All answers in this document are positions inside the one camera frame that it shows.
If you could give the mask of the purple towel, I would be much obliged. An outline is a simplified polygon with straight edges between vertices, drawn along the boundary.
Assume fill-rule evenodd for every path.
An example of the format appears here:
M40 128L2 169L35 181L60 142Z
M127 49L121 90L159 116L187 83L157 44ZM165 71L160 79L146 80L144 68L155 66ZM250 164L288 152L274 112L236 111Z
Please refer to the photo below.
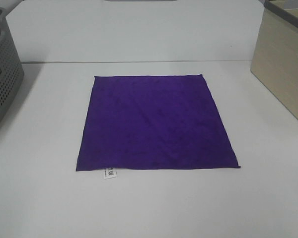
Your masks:
M238 169L204 77L96 76L76 171Z

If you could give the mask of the beige storage box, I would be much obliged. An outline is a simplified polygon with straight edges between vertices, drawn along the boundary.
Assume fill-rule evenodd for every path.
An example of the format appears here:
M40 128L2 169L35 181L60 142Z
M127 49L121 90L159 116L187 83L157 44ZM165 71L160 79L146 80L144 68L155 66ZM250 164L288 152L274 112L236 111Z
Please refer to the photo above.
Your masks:
M267 0L250 71L298 120L298 0Z

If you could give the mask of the grey perforated plastic basket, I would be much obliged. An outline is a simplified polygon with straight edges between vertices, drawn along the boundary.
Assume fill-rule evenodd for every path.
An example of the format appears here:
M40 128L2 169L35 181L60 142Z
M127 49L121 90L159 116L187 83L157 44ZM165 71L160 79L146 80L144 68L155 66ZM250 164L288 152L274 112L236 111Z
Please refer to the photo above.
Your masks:
M24 70L7 20L0 7L0 123L10 108L24 79Z

